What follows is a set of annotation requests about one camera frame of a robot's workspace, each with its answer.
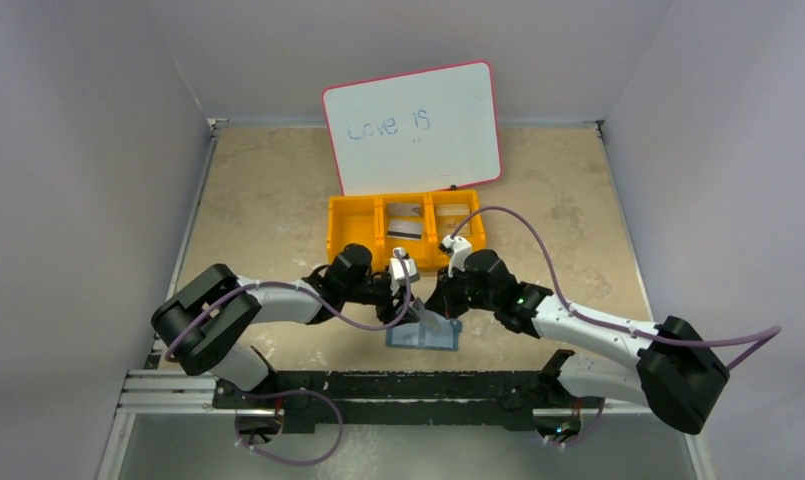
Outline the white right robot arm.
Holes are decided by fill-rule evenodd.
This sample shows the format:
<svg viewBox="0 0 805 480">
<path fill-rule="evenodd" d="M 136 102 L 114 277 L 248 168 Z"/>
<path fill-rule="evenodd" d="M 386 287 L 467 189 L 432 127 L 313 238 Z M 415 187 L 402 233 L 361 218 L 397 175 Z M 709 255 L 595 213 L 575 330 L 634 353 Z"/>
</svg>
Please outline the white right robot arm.
<svg viewBox="0 0 805 480">
<path fill-rule="evenodd" d="M 728 368 L 685 320 L 662 324 L 566 307 L 556 293 L 522 282 L 492 250 L 472 253 L 462 268 L 439 270 L 427 310 L 457 318 L 490 312 L 507 330 L 564 343 L 541 371 L 557 399 L 597 397 L 649 408 L 668 426 L 700 433 L 730 378 Z"/>
</svg>

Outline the white VIP card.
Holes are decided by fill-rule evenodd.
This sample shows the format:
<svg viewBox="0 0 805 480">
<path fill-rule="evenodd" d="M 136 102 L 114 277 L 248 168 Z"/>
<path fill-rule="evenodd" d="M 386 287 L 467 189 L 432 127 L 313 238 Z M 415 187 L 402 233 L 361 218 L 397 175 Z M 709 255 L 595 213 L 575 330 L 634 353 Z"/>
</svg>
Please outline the white VIP card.
<svg viewBox="0 0 805 480">
<path fill-rule="evenodd" d="M 423 237 L 424 226 L 419 221 L 390 219 L 386 235 L 389 238 L 419 241 Z"/>
</svg>

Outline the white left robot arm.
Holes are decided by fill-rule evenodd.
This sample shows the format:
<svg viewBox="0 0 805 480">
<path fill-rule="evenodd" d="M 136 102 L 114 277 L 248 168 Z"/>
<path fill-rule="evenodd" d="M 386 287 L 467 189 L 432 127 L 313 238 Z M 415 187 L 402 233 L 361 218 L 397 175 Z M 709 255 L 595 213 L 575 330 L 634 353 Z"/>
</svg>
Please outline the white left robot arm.
<svg viewBox="0 0 805 480">
<path fill-rule="evenodd" d="M 372 261 L 367 247 L 348 244 L 330 263 L 291 282 L 253 280 L 214 264 L 159 306 L 150 324 L 166 345 L 165 360 L 187 375 L 211 373 L 252 391 L 272 372 L 261 353 L 240 342 L 252 324 L 318 325 L 341 318 L 348 303 L 375 308 L 375 331 L 412 319 L 415 260 L 398 247 L 383 270 Z"/>
</svg>

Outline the grey credit card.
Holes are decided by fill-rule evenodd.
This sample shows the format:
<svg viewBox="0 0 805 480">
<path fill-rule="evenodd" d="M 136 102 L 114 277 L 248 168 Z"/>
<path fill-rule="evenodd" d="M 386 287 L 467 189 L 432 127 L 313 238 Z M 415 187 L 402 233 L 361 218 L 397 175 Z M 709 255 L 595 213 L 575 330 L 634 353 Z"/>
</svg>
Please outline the grey credit card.
<svg viewBox="0 0 805 480">
<path fill-rule="evenodd" d="M 391 202 L 386 204 L 386 211 L 391 218 L 421 218 L 423 215 L 419 203 Z"/>
</svg>

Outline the blue leather card holder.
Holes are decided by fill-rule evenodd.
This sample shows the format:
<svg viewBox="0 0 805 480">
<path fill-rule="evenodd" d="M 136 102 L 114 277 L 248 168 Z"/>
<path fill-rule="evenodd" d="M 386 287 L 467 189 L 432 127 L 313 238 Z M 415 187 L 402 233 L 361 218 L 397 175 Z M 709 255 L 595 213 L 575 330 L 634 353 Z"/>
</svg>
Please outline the blue leather card holder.
<svg viewBox="0 0 805 480">
<path fill-rule="evenodd" d="M 385 346 L 412 350 L 457 351 L 463 323 L 458 319 L 439 317 L 437 329 L 425 323 L 407 323 L 388 329 Z"/>
</svg>

